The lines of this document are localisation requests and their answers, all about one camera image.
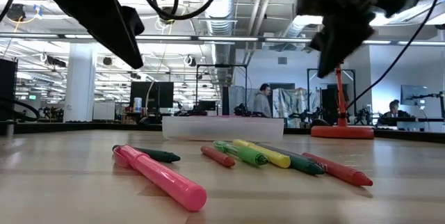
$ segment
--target computer monitor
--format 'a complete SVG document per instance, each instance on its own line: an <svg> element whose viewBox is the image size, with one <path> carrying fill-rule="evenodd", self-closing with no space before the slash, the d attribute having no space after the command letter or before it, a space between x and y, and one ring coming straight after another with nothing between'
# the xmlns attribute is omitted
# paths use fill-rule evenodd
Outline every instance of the computer monitor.
<svg viewBox="0 0 445 224"><path fill-rule="evenodd" d="M142 98L142 107L145 107L150 84L151 82L146 81L131 82L130 106L133 106L134 98L139 97ZM159 104L160 108L172 108L174 86L173 82L155 82L148 97L149 107L153 108Z"/></svg>
<svg viewBox="0 0 445 224"><path fill-rule="evenodd" d="M412 99L412 97L427 94L428 88L425 86L402 85L400 91L400 103L408 106L424 105L424 99Z"/></svg>

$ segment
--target orange robot base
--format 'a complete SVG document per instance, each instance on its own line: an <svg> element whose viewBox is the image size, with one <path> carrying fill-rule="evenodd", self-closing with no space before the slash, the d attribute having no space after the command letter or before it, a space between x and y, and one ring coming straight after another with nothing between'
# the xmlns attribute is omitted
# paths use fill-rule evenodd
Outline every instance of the orange robot base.
<svg viewBox="0 0 445 224"><path fill-rule="evenodd" d="M338 126L314 126L311 128L311 136L321 138L360 138L374 139L372 127L348 127L346 110L343 98L343 86L341 85L341 69L336 69L337 83L339 87L340 118Z"/></svg>

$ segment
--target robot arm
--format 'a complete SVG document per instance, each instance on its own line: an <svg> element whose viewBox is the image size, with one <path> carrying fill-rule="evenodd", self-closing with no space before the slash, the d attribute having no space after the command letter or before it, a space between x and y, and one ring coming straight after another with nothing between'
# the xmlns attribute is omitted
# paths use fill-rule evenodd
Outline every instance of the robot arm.
<svg viewBox="0 0 445 224"><path fill-rule="evenodd" d="M369 23L375 18L373 7L391 17L407 0L298 0L297 15L323 16L324 29L309 46L320 51L318 77L332 72L364 40L373 35Z"/></svg>

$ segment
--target red marker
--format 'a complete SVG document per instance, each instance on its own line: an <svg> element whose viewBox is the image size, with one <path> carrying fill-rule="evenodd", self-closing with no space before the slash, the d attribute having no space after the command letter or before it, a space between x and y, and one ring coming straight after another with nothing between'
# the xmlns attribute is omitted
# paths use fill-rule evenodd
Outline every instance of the red marker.
<svg viewBox="0 0 445 224"><path fill-rule="evenodd" d="M207 155L208 157L214 159L215 161L217 161L219 164L223 165L226 168L230 168L231 166L235 165L235 160L232 157L226 155L225 153L219 152L211 147L202 146L201 152Z"/></svg>
<svg viewBox="0 0 445 224"><path fill-rule="evenodd" d="M371 181L364 173L357 171L355 169L343 166L341 164L335 163L333 161L328 161L327 159L320 158L313 154L303 153L303 156L313 158L317 161L317 164L325 170L325 172L342 179L343 181L352 184L354 186L372 186L373 181Z"/></svg>

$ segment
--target man in gray shirt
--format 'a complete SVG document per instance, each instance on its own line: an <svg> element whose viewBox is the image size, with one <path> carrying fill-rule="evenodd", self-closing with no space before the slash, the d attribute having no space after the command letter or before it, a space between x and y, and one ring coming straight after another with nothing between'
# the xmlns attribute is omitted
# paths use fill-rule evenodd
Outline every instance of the man in gray shirt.
<svg viewBox="0 0 445 224"><path fill-rule="evenodd" d="M268 84L261 85L253 101L253 111L261 112L268 118L271 118L272 112L270 111L268 95L270 95L270 86Z"/></svg>

